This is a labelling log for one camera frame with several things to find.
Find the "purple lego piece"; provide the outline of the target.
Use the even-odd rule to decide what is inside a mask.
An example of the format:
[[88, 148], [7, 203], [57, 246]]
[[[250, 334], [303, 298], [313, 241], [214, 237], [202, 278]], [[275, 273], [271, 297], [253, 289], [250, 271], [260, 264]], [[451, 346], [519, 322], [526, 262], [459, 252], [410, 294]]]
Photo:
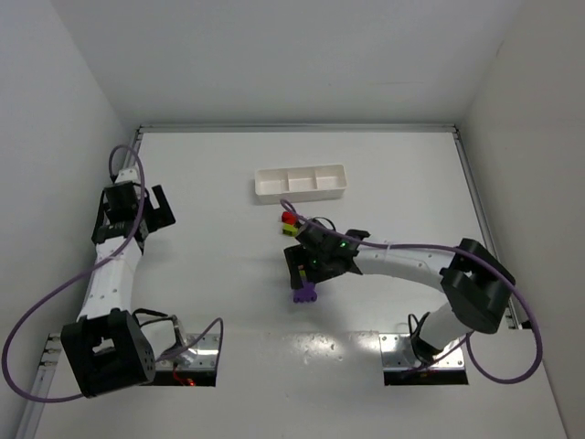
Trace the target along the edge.
[[301, 288], [295, 289], [292, 293], [292, 299], [296, 304], [314, 303], [317, 298], [315, 284], [310, 282], [303, 283]]

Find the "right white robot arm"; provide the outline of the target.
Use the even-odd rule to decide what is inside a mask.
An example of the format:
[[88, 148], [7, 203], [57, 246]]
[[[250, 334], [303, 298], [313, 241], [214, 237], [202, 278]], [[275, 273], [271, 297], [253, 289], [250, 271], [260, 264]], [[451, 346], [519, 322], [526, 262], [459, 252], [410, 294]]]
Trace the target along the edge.
[[296, 245], [283, 252], [291, 288], [299, 292], [352, 273], [394, 277], [444, 294], [446, 304], [423, 315], [409, 337], [415, 358], [425, 365], [456, 338], [497, 332], [516, 280], [480, 242], [464, 238], [449, 248], [369, 238], [365, 230], [340, 234], [302, 226]]

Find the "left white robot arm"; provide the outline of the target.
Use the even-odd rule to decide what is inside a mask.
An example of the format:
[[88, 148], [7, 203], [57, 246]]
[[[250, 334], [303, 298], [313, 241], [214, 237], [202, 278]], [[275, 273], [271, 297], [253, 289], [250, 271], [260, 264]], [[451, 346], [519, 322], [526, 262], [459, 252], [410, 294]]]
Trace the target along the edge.
[[176, 318], [152, 314], [152, 324], [141, 324], [147, 310], [131, 309], [133, 278], [152, 232], [175, 224], [161, 186], [140, 201], [136, 183], [105, 188], [100, 215], [106, 222], [92, 235], [98, 269], [74, 323], [60, 334], [73, 375], [86, 398], [150, 383], [156, 361], [177, 346]]

